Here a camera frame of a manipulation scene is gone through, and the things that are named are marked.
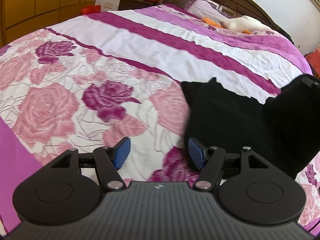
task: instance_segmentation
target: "logo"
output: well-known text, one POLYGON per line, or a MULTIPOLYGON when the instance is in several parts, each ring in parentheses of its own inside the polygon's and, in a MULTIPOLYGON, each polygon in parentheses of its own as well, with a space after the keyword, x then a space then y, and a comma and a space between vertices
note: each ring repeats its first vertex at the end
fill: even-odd
POLYGON ((161 185, 161 184, 155 185, 155 188, 156 188, 156 189, 162 189, 163 187, 164 187, 164 186, 161 185))

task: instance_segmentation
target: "bedspread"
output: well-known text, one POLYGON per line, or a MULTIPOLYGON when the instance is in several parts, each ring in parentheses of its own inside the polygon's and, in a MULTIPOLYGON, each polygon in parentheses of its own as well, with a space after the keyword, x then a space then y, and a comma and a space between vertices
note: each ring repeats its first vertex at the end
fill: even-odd
MULTIPOLYGON (((171 5, 90 14, 36 31, 1 48, 0 65, 0 219, 6 231, 19 223, 14 188, 70 147, 91 152, 129 136, 131 153, 119 170, 127 184, 192 184, 198 174, 181 155, 189 109, 180 82, 216 77, 224 88, 264 103, 311 73, 277 32, 215 29, 171 5)), ((317 201, 316 208, 307 204, 303 225, 320 214, 313 175, 319 163, 298 176, 308 203, 317 201)))

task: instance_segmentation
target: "white plush toy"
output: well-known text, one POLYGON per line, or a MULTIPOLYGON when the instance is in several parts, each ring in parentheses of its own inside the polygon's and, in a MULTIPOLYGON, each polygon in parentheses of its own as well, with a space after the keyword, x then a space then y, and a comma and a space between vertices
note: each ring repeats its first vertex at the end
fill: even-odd
POLYGON ((270 27, 262 24, 257 19, 254 19, 250 16, 242 16, 239 18, 225 19, 220 22, 221 26, 225 29, 235 31, 235 32, 243 32, 243 31, 260 31, 260 30, 271 30, 270 27))

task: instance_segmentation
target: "purple stripe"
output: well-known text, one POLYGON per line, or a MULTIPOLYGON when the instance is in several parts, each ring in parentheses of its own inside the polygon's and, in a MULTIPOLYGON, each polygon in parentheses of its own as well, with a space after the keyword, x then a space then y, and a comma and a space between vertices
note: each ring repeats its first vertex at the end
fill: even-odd
POLYGON ((194 41, 186 41, 180 37, 163 33, 159 30, 146 27, 143 24, 135 23, 131 20, 109 12, 89 14, 87 15, 87 17, 109 25, 113 25, 114 27, 120 29, 127 29, 131 33, 136 33, 144 38, 161 42, 162 44, 165 44, 169 47, 179 50, 186 50, 198 59, 210 61, 222 69, 233 70, 238 74, 246 76, 253 83, 270 94, 280 93, 279 88, 277 88, 271 82, 271 80, 266 80, 262 76, 251 72, 248 68, 241 65, 231 57, 224 56, 222 53, 216 52, 213 49, 196 45, 194 41))
POLYGON ((186 15, 189 15, 189 16, 191 16, 191 17, 194 17, 194 18, 197 18, 197 19, 201 19, 199 16, 194 15, 194 14, 192 14, 192 13, 190 13, 190 12, 187 12, 186 10, 181 9, 180 7, 175 6, 175 5, 173 5, 173 4, 163 4, 163 5, 168 6, 168 7, 171 7, 171 8, 173 8, 173 9, 175 9, 175 10, 177 10, 177 11, 179 11, 179 12, 182 12, 182 13, 184 13, 184 14, 186 14, 186 15))
POLYGON ((12 194, 22 181, 41 168, 41 164, 1 118, 0 145, 0 213, 4 226, 10 232, 20 223, 12 205, 12 194))
MULTIPOLYGON (((303 229, 306 231, 309 231, 319 220, 320 220, 320 218, 317 218, 317 219, 311 221, 310 223, 303 226, 303 229)), ((310 233, 313 236, 318 235, 320 233, 320 225, 317 225, 310 233)))
POLYGON ((266 50, 276 53, 290 61, 303 73, 311 74, 311 69, 306 59, 301 55, 299 50, 284 37, 272 35, 248 35, 245 37, 225 36, 206 28, 205 26, 188 21, 167 11, 160 10, 157 7, 149 7, 135 11, 157 20, 169 22, 187 30, 194 31, 195 33, 208 36, 215 41, 223 42, 229 46, 242 49, 266 50))
POLYGON ((153 73, 157 73, 157 74, 164 75, 164 76, 166 76, 166 77, 168 77, 168 78, 171 78, 171 79, 174 80, 175 82, 177 82, 177 84, 181 84, 180 81, 175 80, 174 78, 172 78, 172 76, 170 76, 170 75, 167 74, 166 72, 162 71, 161 69, 158 69, 158 68, 156 68, 156 67, 149 67, 148 65, 145 65, 145 64, 140 63, 140 62, 135 61, 135 60, 131 60, 131 59, 127 59, 127 58, 122 58, 122 57, 114 57, 114 56, 112 56, 112 55, 104 54, 101 49, 98 49, 97 47, 92 46, 92 45, 84 44, 84 43, 78 41, 78 40, 77 40, 76 38, 74 38, 74 37, 71 37, 71 36, 69 36, 69 35, 65 35, 65 34, 58 33, 58 32, 54 31, 54 30, 51 29, 51 28, 45 28, 45 29, 48 30, 48 31, 50 31, 50 32, 52 32, 52 33, 54 33, 55 35, 63 36, 63 37, 65 37, 65 38, 69 39, 69 40, 72 40, 72 41, 74 41, 75 43, 77 43, 78 45, 80 45, 81 47, 84 47, 84 48, 87 48, 87 49, 95 49, 95 50, 99 53, 99 55, 101 55, 101 56, 116 58, 116 59, 118 59, 118 60, 120 60, 120 61, 122 61, 122 62, 125 62, 125 63, 129 64, 130 66, 134 66, 134 67, 136 67, 136 68, 143 69, 143 70, 148 71, 148 72, 153 72, 153 73))

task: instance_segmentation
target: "wooden nightstand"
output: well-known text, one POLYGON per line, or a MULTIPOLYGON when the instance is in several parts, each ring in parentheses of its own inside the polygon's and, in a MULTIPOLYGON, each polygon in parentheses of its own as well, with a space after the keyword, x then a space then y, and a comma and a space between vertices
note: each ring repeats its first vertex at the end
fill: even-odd
POLYGON ((155 4, 156 3, 154 2, 147 2, 144 0, 120 0, 118 10, 123 11, 123 10, 142 9, 142 8, 154 6, 155 4))

